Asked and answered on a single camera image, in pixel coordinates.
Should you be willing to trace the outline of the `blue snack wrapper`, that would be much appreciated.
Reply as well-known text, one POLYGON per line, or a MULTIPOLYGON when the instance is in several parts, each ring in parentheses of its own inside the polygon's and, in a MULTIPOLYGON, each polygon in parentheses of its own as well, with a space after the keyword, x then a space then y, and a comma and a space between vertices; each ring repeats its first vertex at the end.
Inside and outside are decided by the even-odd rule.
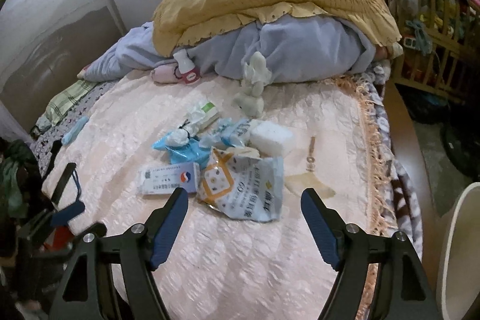
POLYGON ((151 148, 166 151, 171 164, 198 163, 201 170, 206 168, 210 156, 210 149, 200 148, 199 141, 195 138, 190 138, 188 144, 182 147, 168 147, 164 143, 166 135, 157 140, 151 148))

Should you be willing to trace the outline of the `white tissue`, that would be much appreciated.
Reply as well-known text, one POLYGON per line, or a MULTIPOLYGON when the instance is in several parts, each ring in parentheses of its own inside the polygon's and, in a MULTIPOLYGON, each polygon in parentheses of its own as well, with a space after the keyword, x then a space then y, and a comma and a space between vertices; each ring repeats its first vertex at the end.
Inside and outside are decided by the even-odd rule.
POLYGON ((168 147, 182 147, 187 145, 190 140, 190 134, 183 128, 175 129, 169 132, 165 137, 165 145, 168 147))

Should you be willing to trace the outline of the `white round trash bin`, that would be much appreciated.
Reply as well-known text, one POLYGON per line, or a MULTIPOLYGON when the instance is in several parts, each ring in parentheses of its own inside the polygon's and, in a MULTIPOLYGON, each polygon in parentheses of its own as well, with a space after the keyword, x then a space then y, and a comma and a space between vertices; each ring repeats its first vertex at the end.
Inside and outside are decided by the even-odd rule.
POLYGON ((444 319, 479 318, 479 183, 458 197, 445 232, 437 301, 444 319))

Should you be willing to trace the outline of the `white blue snack bag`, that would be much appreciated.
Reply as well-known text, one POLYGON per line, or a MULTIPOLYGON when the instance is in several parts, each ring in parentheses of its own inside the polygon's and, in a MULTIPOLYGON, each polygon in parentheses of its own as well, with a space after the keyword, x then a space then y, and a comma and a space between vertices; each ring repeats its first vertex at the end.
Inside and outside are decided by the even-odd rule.
POLYGON ((213 148, 197 198, 228 218, 270 223, 281 218, 282 157, 246 157, 213 148))

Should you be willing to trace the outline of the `light blue wrapper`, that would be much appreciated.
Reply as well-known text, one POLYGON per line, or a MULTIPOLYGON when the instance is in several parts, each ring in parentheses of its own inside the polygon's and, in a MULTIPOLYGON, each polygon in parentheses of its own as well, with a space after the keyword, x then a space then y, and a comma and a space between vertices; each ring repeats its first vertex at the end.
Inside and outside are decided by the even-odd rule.
POLYGON ((202 149, 227 149, 246 147, 251 137, 251 119, 241 118, 234 122, 231 118, 218 121, 216 130, 205 134, 199 140, 202 149))

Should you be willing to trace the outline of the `white green small box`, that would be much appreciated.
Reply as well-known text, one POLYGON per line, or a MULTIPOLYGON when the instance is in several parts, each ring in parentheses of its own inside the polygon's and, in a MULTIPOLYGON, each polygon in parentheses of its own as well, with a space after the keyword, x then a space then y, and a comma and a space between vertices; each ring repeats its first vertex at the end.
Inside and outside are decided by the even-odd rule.
POLYGON ((216 106, 208 99, 202 99, 187 110, 182 127, 190 136, 195 136, 214 123, 219 116, 216 106))

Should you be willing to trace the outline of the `light blue small tube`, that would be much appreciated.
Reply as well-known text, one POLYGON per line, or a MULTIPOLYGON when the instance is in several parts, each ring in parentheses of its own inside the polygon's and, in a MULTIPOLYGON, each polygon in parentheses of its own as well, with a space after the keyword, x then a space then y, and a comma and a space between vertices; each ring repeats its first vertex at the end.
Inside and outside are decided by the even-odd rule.
POLYGON ((83 116, 76 121, 75 125, 62 137, 62 145, 71 144, 80 134, 84 126, 89 122, 88 116, 83 116))

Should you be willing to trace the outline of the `pink rolled cloth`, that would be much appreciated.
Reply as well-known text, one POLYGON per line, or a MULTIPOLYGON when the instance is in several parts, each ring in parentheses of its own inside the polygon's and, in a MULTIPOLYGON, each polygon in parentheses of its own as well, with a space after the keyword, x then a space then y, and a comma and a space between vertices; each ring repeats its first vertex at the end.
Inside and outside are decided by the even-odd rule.
POLYGON ((163 64, 151 71, 151 79, 159 85, 177 84, 182 81, 176 63, 163 64))

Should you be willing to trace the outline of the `pink white baby bottle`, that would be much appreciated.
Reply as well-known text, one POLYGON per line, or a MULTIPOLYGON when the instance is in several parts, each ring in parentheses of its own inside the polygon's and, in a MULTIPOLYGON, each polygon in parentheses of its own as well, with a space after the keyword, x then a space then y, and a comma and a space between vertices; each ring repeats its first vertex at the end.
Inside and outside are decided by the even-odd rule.
POLYGON ((199 69, 188 56, 185 49, 181 49, 173 54, 178 65, 178 71, 186 85, 191 85, 200 80, 199 69))

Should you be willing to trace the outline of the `green plaid cloth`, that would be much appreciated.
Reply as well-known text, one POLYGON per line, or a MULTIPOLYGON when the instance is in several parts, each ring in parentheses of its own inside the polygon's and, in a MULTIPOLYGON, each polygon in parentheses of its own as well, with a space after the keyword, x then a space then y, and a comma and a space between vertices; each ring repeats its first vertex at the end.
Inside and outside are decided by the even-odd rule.
POLYGON ((73 85, 56 94, 48 102, 45 112, 38 118, 35 126, 44 132, 57 125, 67 115, 67 112, 77 104, 97 83, 78 79, 73 85))

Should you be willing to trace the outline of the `grey white patterned blanket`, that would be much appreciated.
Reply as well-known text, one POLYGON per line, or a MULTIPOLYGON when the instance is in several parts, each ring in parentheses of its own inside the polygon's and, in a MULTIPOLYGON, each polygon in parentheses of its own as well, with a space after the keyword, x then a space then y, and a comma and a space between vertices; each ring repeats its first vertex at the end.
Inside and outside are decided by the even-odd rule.
POLYGON ((378 139, 377 157, 381 163, 382 183, 378 192, 382 200, 380 216, 386 224, 385 233, 400 230, 408 236, 418 256, 423 254, 422 214, 413 183, 395 157, 391 141, 391 126, 384 104, 386 82, 391 66, 386 60, 374 62, 360 75, 360 85, 365 88, 368 101, 368 118, 373 122, 378 139))

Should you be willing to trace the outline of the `white plush toy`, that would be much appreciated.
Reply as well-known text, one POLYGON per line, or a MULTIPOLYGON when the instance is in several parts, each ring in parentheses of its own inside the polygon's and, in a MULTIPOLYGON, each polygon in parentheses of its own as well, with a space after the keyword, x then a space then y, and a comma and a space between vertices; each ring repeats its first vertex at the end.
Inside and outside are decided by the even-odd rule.
POLYGON ((242 66, 241 89, 235 94, 233 104, 251 118, 259 118, 264 111, 264 88, 272 83, 272 72, 266 58, 256 51, 242 66))

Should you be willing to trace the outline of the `light blue quilt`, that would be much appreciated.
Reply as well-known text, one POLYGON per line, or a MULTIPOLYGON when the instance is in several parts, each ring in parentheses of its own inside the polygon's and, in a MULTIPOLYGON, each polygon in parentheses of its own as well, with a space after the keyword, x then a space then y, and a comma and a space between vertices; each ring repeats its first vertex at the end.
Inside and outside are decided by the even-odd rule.
MULTIPOLYGON (((204 40, 179 51, 202 75, 216 73, 230 79, 243 77, 243 66, 255 52, 266 59, 275 83, 305 82, 361 73, 374 60, 374 44, 345 19, 313 16, 296 19, 282 16, 273 23, 246 26, 204 40)), ((131 29, 105 54, 84 68, 79 78, 89 82, 121 79, 132 70, 152 70, 173 63, 153 45, 153 24, 131 29)))

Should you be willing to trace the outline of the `wooden baby crib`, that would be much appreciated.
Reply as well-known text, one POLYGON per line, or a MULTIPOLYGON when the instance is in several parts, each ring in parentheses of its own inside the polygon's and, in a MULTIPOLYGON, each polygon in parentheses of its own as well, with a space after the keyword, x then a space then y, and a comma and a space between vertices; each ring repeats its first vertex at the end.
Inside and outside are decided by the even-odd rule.
POLYGON ((461 101, 479 76, 479 6, 472 0, 385 0, 402 34, 393 80, 461 101), (416 49, 405 48, 405 37, 416 49))

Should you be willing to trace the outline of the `brown wooden bed frame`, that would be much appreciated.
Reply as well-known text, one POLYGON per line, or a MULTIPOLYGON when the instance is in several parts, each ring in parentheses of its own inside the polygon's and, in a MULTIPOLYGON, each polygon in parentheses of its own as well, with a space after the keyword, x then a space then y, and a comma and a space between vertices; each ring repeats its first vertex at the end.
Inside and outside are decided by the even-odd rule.
POLYGON ((407 171, 421 208, 423 227, 422 263, 430 287, 435 290, 445 226, 434 208, 434 199, 425 160, 413 121, 397 87, 391 80, 385 85, 384 105, 391 126, 393 153, 407 171))

